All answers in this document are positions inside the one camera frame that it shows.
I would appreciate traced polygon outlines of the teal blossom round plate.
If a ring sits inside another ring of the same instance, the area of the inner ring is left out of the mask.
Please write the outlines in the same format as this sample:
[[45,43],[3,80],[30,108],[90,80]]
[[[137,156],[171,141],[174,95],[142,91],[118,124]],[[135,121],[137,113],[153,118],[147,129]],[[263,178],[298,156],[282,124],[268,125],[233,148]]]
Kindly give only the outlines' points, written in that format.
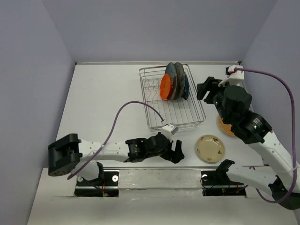
[[165,74],[168,74],[171,78],[171,93],[169,94],[167,99],[174,100],[178,89],[177,71],[174,63],[170,62],[167,64]]

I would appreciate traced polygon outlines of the woven tan round plate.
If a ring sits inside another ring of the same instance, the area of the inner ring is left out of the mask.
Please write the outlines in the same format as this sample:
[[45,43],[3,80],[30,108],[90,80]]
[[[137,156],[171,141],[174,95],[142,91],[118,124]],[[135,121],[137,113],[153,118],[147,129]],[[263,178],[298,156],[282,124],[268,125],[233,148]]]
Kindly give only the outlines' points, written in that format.
[[232,126],[230,124],[224,124],[220,116],[217,117],[217,123],[218,123],[219,128],[226,135],[231,136],[231,137],[236,137],[236,135],[231,131]]

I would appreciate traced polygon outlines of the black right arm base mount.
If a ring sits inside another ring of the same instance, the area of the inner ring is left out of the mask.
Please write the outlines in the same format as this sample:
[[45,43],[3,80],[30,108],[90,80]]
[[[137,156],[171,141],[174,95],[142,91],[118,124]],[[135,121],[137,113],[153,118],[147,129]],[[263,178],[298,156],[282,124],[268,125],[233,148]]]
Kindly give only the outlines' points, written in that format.
[[200,184],[203,196],[246,196],[246,185],[229,180],[226,172],[232,160],[224,160],[216,170],[201,171]]

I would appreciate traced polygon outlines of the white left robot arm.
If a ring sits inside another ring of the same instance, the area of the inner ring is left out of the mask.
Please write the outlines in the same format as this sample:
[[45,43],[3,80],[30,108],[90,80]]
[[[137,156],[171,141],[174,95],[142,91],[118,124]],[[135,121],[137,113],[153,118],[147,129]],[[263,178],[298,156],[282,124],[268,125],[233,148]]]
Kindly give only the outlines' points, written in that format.
[[161,157],[173,164],[185,158],[182,142],[169,140],[161,133],[150,138],[135,138],[123,142],[101,144],[79,139],[77,134],[68,134],[48,146],[48,175],[64,175],[87,178],[91,184],[104,181],[103,160],[121,163],[139,163],[148,158]]

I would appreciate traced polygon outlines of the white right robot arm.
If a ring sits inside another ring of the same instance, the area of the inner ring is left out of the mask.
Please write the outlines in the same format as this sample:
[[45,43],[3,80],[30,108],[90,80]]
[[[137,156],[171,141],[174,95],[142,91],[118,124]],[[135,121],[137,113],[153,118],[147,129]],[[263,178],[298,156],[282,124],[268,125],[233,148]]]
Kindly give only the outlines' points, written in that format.
[[259,114],[251,111],[252,96],[238,85],[230,85],[208,77],[197,84],[197,99],[213,104],[224,124],[230,124],[236,137],[258,153],[272,168],[275,175],[267,175],[239,166],[226,159],[216,169],[219,183],[229,181],[244,183],[272,196],[271,203],[278,203],[288,210],[300,207],[300,177],[290,153],[280,144],[271,125]]

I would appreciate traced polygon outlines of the cream floral plate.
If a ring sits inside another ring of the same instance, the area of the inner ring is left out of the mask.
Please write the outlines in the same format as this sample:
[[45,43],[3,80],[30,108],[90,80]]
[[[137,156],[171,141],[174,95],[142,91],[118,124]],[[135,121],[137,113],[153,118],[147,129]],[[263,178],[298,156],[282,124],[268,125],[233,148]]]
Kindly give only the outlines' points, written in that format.
[[203,135],[195,144],[197,156],[207,163],[218,163],[225,156],[225,145],[214,135]]

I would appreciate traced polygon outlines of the orange plate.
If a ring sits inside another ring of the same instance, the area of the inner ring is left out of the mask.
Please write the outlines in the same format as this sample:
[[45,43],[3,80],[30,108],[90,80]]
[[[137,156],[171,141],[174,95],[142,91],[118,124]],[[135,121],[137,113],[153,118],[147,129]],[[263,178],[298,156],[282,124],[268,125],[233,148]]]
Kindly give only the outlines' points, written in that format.
[[162,100],[167,100],[173,92],[173,80],[169,74],[165,74],[161,79],[159,93]]

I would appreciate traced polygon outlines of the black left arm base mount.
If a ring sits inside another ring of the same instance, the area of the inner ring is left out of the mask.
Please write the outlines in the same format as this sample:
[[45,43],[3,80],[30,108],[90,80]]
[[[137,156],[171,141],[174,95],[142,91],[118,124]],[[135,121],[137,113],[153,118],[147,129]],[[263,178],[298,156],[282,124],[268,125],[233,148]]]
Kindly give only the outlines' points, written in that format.
[[86,180],[77,177],[74,195],[77,197],[118,197],[119,171],[104,170],[104,179]]

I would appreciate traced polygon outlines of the dark blue leaf plate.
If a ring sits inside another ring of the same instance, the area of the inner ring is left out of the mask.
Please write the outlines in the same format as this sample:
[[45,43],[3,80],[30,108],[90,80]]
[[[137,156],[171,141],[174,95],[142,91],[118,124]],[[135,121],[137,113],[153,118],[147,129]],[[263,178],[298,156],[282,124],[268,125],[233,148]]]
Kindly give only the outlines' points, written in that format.
[[184,91],[183,91],[181,97],[182,97],[184,100],[188,100],[189,96],[190,96],[189,80],[188,80],[187,74],[185,74]]

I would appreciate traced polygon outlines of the grey deer pattern plate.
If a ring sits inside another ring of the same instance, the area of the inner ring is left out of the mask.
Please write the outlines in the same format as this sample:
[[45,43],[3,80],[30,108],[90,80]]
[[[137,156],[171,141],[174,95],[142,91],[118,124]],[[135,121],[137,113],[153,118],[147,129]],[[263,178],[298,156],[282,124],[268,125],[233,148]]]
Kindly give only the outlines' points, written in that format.
[[178,84],[174,100],[177,100],[182,96],[185,89],[185,72],[184,72],[183,65],[181,63],[176,62],[174,65],[176,69],[177,84]]

